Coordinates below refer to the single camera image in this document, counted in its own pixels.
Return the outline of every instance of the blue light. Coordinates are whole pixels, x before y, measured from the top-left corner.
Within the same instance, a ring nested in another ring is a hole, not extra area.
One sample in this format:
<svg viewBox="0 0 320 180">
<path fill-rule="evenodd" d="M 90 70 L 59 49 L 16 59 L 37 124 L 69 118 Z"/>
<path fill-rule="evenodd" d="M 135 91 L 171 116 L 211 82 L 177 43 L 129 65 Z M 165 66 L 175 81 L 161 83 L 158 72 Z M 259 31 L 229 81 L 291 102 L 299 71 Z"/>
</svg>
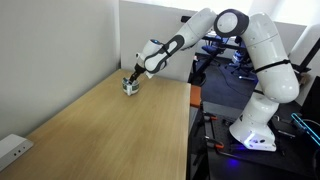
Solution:
<svg viewBox="0 0 320 180">
<path fill-rule="evenodd" d="M 246 148 L 245 146 L 240 146 L 240 147 L 236 147 L 236 150 L 247 150 L 248 148 Z"/>
<path fill-rule="evenodd" d="M 239 161 L 235 160 L 235 159 L 229 159 L 228 161 L 228 165 L 229 167 L 238 167 L 239 165 Z"/>
<path fill-rule="evenodd" d="M 305 122 L 303 122 L 303 120 L 300 119 L 300 117 L 297 114 L 292 113 L 291 117 L 301 126 L 301 128 L 306 130 L 307 134 L 309 134 L 310 137 L 318 144 L 318 146 L 320 146 L 319 136 Z"/>
<path fill-rule="evenodd" d="M 160 42 L 156 39 L 151 39 L 151 42 L 153 42 L 154 44 L 160 44 Z"/>
</svg>

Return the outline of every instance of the power outlet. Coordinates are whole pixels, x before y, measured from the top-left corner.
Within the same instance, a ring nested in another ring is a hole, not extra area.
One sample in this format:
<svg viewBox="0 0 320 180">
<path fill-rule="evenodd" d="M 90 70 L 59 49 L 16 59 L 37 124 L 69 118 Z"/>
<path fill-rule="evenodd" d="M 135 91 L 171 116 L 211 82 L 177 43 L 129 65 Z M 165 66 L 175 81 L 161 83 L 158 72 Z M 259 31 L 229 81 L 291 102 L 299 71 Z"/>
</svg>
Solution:
<svg viewBox="0 0 320 180">
<path fill-rule="evenodd" d="M 0 141 L 0 171 L 15 161 L 33 146 L 33 142 L 15 134 Z"/>
</svg>

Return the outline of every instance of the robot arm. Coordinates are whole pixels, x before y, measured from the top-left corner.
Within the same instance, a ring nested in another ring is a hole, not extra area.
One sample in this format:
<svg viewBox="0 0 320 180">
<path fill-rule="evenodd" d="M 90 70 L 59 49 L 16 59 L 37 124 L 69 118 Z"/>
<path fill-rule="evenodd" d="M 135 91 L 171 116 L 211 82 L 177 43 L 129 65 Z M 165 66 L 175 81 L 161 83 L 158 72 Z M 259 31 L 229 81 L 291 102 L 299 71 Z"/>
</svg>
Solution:
<svg viewBox="0 0 320 180">
<path fill-rule="evenodd" d="M 137 54 L 135 72 L 129 82 L 132 83 L 145 71 L 151 78 L 165 68 L 171 55 L 197 43 L 212 25 L 221 37 L 240 36 L 243 39 L 259 80 L 242 114 L 230 126 L 231 135 L 248 149 L 275 151 L 275 136 L 267 123 L 279 103 L 288 103 L 298 96 L 299 83 L 277 28 L 266 14 L 249 18 L 234 9 L 219 15 L 208 8 L 203 9 L 166 44 L 148 41 L 143 52 Z"/>
<path fill-rule="evenodd" d="M 219 18 L 220 21 L 230 21 L 230 15 L 235 16 L 238 20 L 229 22 L 229 25 L 221 28 L 221 32 L 224 33 L 223 37 L 242 34 L 247 28 L 249 18 L 237 10 L 230 9 L 227 12 L 223 18 Z M 130 77 L 129 82 L 132 83 L 145 71 L 147 71 L 147 76 L 151 78 L 154 74 L 164 69 L 169 57 L 178 50 L 185 50 L 196 44 L 207 34 L 217 19 L 215 12 L 205 8 L 193 15 L 166 44 L 155 40 L 148 41 L 142 53 L 137 55 L 135 73 Z"/>
</svg>

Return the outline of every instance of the cable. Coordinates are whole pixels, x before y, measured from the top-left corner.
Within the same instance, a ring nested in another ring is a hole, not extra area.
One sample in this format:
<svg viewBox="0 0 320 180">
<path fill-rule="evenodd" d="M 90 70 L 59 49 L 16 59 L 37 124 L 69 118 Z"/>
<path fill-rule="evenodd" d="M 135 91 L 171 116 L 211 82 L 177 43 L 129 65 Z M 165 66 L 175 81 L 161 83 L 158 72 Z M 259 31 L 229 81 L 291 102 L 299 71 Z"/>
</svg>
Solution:
<svg viewBox="0 0 320 180">
<path fill-rule="evenodd" d="M 221 74 L 223 75 L 224 81 L 226 82 L 227 86 L 228 86 L 230 89 L 234 90 L 235 92 L 237 92 L 238 94 L 240 94 L 240 95 L 242 95 L 242 96 L 250 97 L 250 96 L 248 96 L 248 95 L 246 95 L 246 94 L 243 94 L 243 93 L 239 92 L 238 90 L 234 89 L 233 87 L 231 87 L 231 86 L 229 85 L 228 81 L 227 81 L 226 76 L 224 75 L 224 73 L 223 73 L 222 70 L 220 69 L 220 67 L 218 67 L 218 69 L 219 69 L 219 71 L 221 72 Z"/>
<path fill-rule="evenodd" d="M 319 176 L 317 174 L 317 154 L 319 152 L 320 149 L 317 149 L 314 153 L 313 153 L 313 157 L 312 157 L 312 167 L 313 167 L 313 173 L 314 176 L 317 180 L 319 180 Z"/>
<path fill-rule="evenodd" d="M 280 117 L 278 115 L 273 115 L 273 117 L 276 117 L 278 121 L 280 121 Z"/>
<path fill-rule="evenodd" d="M 303 121 L 305 121 L 305 122 L 312 122 L 312 123 L 314 123 L 314 124 L 316 124 L 317 126 L 320 127 L 320 124 L 317 123 L 317 122 L 315 122 L 315 121 L 312 121 L 312 120 L 309 120 L 309 119 L 304 119 Z"/>
</svg>

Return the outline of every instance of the wooden tabletop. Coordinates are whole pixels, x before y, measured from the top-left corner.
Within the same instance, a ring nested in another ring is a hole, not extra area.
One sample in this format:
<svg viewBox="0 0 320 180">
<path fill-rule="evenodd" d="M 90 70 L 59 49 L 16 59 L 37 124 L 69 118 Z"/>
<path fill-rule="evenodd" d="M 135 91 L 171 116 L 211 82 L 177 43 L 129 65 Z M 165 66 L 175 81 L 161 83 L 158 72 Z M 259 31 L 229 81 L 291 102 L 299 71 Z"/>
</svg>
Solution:
<svg viewBox="0 0 320 180">
<path fill-rule="evenodd" d="M 141 75 L 127 96 L 118 70 L 26 138 L 0 179 L 185 179 L 190 84 Z"/>
</svg>

